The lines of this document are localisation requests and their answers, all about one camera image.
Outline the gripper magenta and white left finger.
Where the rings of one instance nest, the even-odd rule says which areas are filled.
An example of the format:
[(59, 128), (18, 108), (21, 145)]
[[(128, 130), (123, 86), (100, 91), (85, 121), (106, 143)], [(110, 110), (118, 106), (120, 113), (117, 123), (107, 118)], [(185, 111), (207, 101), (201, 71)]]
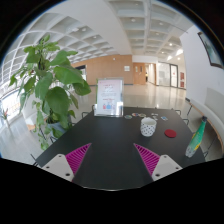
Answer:
[(91, 144), (88, 143), (67, 155), (57, 154), (42, 169), (65, 180), (72, 181), (90, 146)]

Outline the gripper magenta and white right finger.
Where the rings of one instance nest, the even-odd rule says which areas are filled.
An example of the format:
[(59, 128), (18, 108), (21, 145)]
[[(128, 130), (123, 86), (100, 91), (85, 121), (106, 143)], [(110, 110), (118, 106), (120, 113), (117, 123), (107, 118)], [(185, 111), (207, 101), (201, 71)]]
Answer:
[(139, 144), (134, 144), (134, 147), (137, 149), (148, 173), (154, 181), (182, 169), (182, 167), (168, 155), (158, 155)]

